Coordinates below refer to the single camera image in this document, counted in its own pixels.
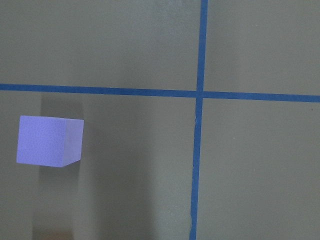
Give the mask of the purple foam block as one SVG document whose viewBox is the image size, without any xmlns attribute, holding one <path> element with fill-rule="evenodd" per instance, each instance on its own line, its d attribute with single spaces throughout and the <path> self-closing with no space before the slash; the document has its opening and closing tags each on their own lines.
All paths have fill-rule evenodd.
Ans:
<svg viewBox="0 0 320 240">
<path fill-rule="evenodd" d="M 62 168 L 81 159 L 84 120 L 22 115 L 16 162 Z"/>
</svg>

